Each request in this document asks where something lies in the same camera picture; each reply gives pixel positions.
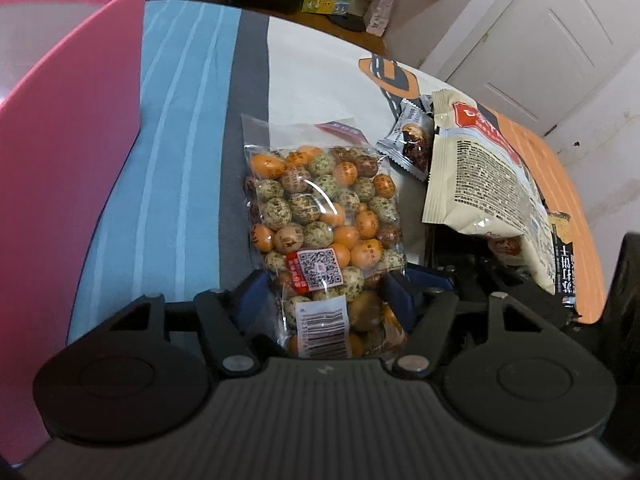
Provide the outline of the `cream instant noodle packet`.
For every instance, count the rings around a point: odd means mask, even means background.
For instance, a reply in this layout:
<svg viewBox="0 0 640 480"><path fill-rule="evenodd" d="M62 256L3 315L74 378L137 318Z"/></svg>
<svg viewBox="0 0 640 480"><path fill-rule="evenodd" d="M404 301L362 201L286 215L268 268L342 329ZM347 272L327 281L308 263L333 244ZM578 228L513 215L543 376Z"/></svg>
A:
<svg viewBox="0 0 640 480"><path fill-rule="evenodd" d="M552 229L520 154L474 102L454 90L431 94L436 133L422 221L488 239L505 266L519 266L555 292Z"/></svg>

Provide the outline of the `clear bag of coated peanuts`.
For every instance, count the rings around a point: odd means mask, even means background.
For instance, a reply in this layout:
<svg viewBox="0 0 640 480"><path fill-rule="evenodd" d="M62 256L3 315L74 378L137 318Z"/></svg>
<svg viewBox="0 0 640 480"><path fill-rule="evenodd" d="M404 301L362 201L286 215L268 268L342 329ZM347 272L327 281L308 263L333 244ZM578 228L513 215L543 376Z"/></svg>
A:
<svg viewBox="0 0 640 480"><path fill-rule="evenodd" d="M406 268L387 156L353 122L242 118L250 241L274 339L296 358L390 356L406 342L383 284Z"/></svg>

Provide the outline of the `small grey chocolate bar wrapper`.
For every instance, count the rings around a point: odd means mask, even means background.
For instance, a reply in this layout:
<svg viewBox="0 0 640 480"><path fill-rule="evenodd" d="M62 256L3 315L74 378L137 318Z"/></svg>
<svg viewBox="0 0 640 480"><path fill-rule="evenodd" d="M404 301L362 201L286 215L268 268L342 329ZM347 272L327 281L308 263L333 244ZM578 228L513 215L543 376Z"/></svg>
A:
<svg viewBox="0 0 640 480"><path fill-rule="evenodd" d="M402 99L396 122L387 136L375 143L375 148L413 177L425 181L434 136L433 116L419 105Z"/></svg>

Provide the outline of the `striped cartoon bedsheet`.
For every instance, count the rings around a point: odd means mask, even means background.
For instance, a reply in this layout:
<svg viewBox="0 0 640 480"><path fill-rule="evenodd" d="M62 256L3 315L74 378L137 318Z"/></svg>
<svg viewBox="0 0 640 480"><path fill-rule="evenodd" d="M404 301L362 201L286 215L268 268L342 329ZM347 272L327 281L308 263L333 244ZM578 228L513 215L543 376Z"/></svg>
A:
<svg viewBox="0 0 640 480"><path fill-rule="evenodd" d="M145 7L142 125L96 227L67 336L146 292L184 301L250 273L241 119L350 119L385 136L442 83L316 30L228 6Z"/></svg>

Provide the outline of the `white pink slim bag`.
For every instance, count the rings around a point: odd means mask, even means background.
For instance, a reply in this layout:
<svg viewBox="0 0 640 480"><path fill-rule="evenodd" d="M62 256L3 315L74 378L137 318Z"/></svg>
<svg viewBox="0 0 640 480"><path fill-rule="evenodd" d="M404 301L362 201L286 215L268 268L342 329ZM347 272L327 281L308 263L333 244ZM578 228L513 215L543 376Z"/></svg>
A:
<svg viewBox="0 0 640 480"><path fill-rule="evenodd" d="M366 32L375 37L382 37L386 31L395 0L372 0L363 21Z"/></svg>

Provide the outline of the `white door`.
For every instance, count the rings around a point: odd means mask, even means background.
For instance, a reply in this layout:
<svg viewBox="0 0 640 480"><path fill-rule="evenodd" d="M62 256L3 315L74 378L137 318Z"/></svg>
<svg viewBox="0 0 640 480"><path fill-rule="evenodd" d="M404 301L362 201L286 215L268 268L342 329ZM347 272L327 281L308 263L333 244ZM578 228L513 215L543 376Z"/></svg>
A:
<svg viewBox="0 0 640 480"><path fill-rule="evenodd" d="M639 49L639 0L494 0L425 73L548 136Z"/></svg>

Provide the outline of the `pink storage box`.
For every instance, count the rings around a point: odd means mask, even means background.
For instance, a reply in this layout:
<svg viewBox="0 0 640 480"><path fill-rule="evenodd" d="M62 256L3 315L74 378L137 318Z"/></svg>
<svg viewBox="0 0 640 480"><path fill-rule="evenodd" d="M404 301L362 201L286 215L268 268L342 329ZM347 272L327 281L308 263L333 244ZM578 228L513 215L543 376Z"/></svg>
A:
<svg viewBox="0 0 640 480"><path fill-rule="evenodd" d="M96 222L141 122L145 0L1 0L1 453L47 442L32 400L66 343Z"/></svg>

